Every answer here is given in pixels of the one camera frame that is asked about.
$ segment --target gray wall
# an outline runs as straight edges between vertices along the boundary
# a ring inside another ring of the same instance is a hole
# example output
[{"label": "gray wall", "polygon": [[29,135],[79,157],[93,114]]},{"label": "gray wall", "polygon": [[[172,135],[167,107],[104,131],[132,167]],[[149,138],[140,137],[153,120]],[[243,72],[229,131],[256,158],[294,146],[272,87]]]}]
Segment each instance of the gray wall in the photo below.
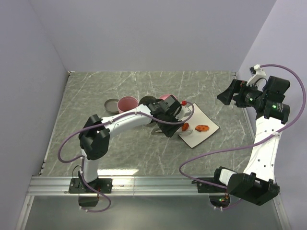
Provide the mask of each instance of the gray wall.
[{"label": "gray wall", "polygon": [[15,228],[39,172],[67,72],[26,0],[0,4],[0,223]]},{"label": "gray wall", "polygon": [[[246,56],[240,70],[240,79],[250,78],[248,68],[255,64],[281,64],[293,69],[307,87],[307,2],[277,0],[263,28]],[[296,80],[285,70],[266,68],[267,74],[291,81],[285,103],[291,107],[292,120],[302,103],[302,93]],[[255,124],[255,113],[249,110]],[[306,229],[306,136],[307,109],[291,128],[284,131],[276,157],[275,175],[293,229]]]},{"label": "gray wall", "polygon": [[67,70],[237,71],[276,0],[30,0]]}]

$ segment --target marble table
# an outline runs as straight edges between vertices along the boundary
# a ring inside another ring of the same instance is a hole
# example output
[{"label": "marble table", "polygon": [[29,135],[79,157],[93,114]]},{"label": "marble table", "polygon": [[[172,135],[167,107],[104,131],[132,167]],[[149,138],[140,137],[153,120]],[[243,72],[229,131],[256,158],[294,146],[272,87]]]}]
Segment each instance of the marble table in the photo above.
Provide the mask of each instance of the marble table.
[{"label": "marble table", "polygon": [[[81,129],[88,117],[110,116],[104,102],[110,98],[131,95],[137,99],[146,95],[159,97],[174,94],[180,101],[195,102],[220,129],[199,146],[191,149],[178,136],[166,138],[150,135],[152,128],[139,126],[113,138],[108,153],[100,160],[100,175],[162,175],[179,174],[179,165],[211,150],[238,147],[252,143],[244,111],[223,105],[216,99],[231,80],[229,71],[150,71],[150,72],[73,72],[71,73],[55,129],[47,151],[43,176],[68,176],[77,160],[63,164],[57,151],[72,132]],[[80,154],[79,140],[72,138],[62,150],[66,160]],[[212,174],[224,166],[242,172],[251,149],[214,154],[184,166],[191,174]]]}]

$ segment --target gray plate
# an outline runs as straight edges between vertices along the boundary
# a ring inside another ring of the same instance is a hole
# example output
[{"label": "gray plate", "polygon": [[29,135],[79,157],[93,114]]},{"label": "gray plate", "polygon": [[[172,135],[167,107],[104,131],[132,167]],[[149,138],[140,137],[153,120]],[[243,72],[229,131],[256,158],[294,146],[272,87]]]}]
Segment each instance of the gray plate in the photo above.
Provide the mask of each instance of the gray plate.
[{"label": "gray plate", "polygon": [[118,114],[117,108],[118,99],[109,99],[105,102],[105,109],[111,114]]}]

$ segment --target pink bowl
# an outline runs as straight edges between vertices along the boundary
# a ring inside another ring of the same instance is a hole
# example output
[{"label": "pink bowl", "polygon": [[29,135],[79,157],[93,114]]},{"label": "pink bowl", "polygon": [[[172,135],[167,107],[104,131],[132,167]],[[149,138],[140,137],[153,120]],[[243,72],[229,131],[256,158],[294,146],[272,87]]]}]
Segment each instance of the pink bowl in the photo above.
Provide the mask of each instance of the pink bowl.
[{"label": "pink bowl", "polygon": [[121,114],[131,109],[135,109],[136,107],[138,107],[138,105],[139,102],[136,98],[132,96],[125,96],[120,98],[120,100],[117,103],[117,108],[119,113]]},{"label": "pink bowl", "polygon": [[168,98],[171,94],[163,94],[161,97],[159,97],[159,99],[165,100],[166,98]]}]

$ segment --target orange object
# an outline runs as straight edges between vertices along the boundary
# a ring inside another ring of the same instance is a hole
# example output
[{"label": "orange object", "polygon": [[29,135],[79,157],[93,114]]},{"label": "orange object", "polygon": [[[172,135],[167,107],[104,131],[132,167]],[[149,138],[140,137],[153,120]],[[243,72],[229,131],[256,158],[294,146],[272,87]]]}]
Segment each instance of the orange object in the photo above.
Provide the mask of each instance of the orange object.
[{"label": "orange object", "polygon": [[186,131],[189,128],[189,124],[188,123],[184,123],[182,126],[182,131]]},{"label": "orange object", "polygon": [[209,130],[209,126],[199,125],[195,127],[195,130],[199,132],[206,132]]}]

